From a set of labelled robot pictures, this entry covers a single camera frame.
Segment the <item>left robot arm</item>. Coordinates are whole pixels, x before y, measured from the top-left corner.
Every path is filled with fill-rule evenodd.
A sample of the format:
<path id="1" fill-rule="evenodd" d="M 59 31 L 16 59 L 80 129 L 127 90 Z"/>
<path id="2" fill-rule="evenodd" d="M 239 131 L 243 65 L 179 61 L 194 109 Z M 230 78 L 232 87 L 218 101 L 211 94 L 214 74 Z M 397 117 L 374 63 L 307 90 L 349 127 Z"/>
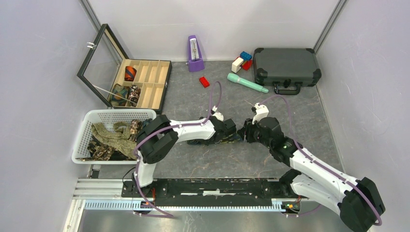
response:
<path id="1" fill-rule="evenodd" d="M 207 116 L 193 121 L 175 121 L 166 115 L 156 117 L 136 137 L 134 192 L 140 197 L 151 193 L 156 164 L 168 155 L 175 144 L 196 140 L 203 145 L 212 145 L 233 138 L 235 134 L 236 125 L 232 119 L 220 120 L 217 116 Z"/>

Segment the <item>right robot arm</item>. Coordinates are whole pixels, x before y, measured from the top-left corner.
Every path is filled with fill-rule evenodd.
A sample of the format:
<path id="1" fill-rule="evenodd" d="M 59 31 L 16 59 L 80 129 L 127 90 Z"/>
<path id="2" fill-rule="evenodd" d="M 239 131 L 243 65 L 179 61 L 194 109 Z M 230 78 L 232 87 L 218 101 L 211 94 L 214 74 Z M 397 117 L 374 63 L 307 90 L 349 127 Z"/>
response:
<path id="1" fill-rule="evenodd" d="M 258 142 L 273 158 L 290 167 L 280 178 L 279 191 L 285 197 L 300 195 L 327 207 L 354 232 L 366 232 L 381 225 L 385 206 L 376 184 L 367 177 L 359 180 L 323 162 L 300 143 L 284 135 L 279 121 L 266 117 L 248 118 L 238 131 L 248 143 Z"/>

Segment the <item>navy yellow floral tie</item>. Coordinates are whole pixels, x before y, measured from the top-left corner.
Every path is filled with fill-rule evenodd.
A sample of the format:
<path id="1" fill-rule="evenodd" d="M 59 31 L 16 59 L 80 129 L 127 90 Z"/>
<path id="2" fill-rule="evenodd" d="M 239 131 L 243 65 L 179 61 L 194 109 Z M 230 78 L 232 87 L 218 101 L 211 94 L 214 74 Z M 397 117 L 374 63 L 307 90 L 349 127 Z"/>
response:
<path id="1" fill-rule="evenodd" d="M 209 140 L 195 139 L 195 140 L 186 141 L 188 145 L 214 145 L 214 144 L 229 144 L 229 143 L 238 143 L 238 142 L 243 142 L 243 139 L 237 133 L 230 134 L 218 141 L 212 141 L 211 139 Z"/>

